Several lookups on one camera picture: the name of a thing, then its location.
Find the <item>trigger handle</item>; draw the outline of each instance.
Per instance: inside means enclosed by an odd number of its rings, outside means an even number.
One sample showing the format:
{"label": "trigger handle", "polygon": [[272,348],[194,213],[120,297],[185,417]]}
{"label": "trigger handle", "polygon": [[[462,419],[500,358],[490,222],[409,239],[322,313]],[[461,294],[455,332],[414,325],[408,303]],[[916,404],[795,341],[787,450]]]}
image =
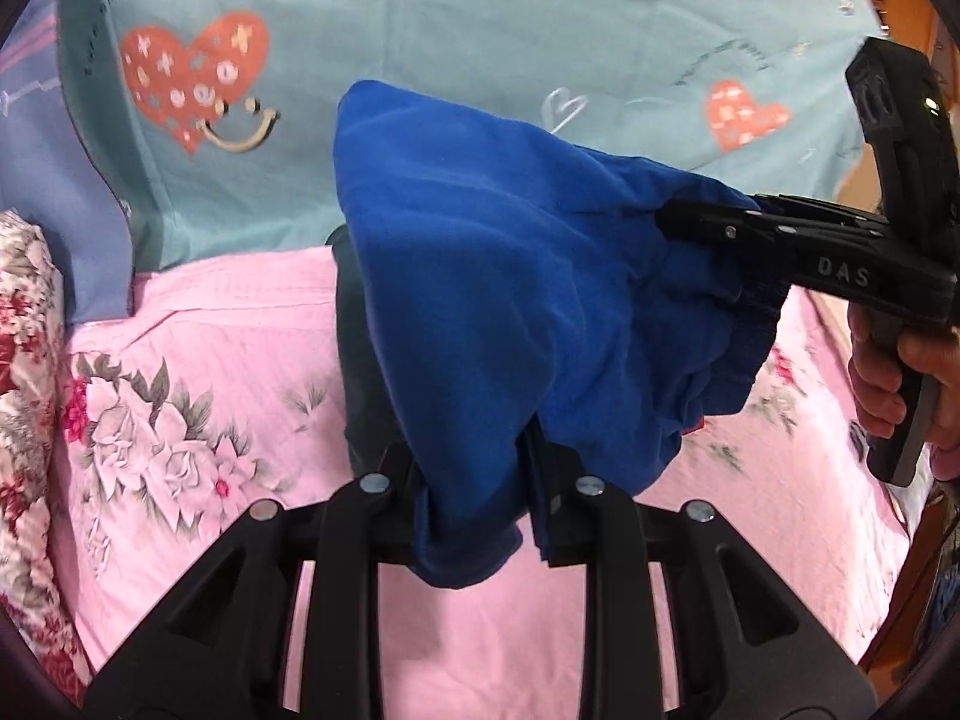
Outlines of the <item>trigger handle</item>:
{"label": "trigger handle", "polygon": [[870,436],[867,468],[878,480],[907,488],[917,472],[917,461],[923,452],[926,434],[933,422],[933,413],[940,397],[940,382],[933,376],[906,367],[896,352],[896,342],[904,330],[900,319],[870,312],[871,338],[882,351],[893,355],[901,367],[899,395],[906,404],[906,418],[896,425],[889,439]]}

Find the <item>silver bolt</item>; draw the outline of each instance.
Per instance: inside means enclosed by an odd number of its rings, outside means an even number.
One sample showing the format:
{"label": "silver bolt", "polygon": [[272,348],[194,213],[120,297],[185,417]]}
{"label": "silver bolt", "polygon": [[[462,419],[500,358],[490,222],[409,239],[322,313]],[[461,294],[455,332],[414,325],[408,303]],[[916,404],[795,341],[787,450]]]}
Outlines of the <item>silver bolt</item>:
{"label": "silver bolt", "polygon": [[686,505],[686,515],[694,522],[710,522],[716,514],[716,509],[707,501],[690,501]]}
{"label": "silver bolt", "polygon": [[382,473],[369,473],[360,480],[360,490],[369,495],[380,495],[390,490],[390,479]]}
{"label": "silver bolt", "polygon": [[253,519],[256,519],[257,522],[267,522],[268,520],[273,519],[280,513],[280,504],[277,501],[272,501],[269,498],[261,498],[258,501],[253,501],[250,507],[250,516]]}
{"label": "silver bolt", "polygon": [[581,476],[577,480],[576,487],[580,495],[589,495],[591,498],[596,498],[597,495],[603,494],[606,485],[604,485],[603,479],[598,479],[595,476]]}

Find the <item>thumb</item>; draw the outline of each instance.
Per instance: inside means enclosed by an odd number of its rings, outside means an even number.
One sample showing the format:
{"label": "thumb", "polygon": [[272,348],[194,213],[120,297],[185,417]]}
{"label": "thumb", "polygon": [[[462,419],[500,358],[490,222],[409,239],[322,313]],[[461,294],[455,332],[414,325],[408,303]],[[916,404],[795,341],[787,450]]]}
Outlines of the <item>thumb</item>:
{"label": "thumb", "polygon": [[899,337],[899,357],[920,373],[927,373],[945,386],[960,386],[960,338],[906,330]]}

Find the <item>white heart outline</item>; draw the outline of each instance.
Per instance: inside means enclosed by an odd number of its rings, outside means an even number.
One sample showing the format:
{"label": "white heart outline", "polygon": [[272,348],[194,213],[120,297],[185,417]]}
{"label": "white heart outline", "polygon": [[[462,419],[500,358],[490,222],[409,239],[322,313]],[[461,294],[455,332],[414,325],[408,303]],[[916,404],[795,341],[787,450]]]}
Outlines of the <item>white heart outline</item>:
{"label": "white heart outline", "polygon": [[[554,89],[549,95],[546,95],[544,104],[541,105],[541,119],[544,122],[544,129],[551,135],[556,135],[573,119],[576,119],[589,103],[587,95],[577,95],[577,97],[571,98],[570,94],[570,90],[565,86]],[[558,114],[565,114],[560,122],[557,122]]]}

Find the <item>red heart print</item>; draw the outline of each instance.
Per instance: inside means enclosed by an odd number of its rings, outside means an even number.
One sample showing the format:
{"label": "red heart print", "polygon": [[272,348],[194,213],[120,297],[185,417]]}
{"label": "red heart print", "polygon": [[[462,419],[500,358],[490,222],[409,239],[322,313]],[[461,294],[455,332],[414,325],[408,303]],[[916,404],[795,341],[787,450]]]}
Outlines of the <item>red heart print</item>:
{"label": "red heart print", "polygon": [[160,26],[136,26],[120,41],[124,82],[139,111],[193,154],[213,124],[243,98],[267,62],[270,34],[256,14],[235,10],[189,46]]}
{"label": "red heart print", "polygon": [[779,103],[758,106],[737,81],[719,81],[710,89],[707,123],[724,153],[736,151],[789,122],[786,108]]}

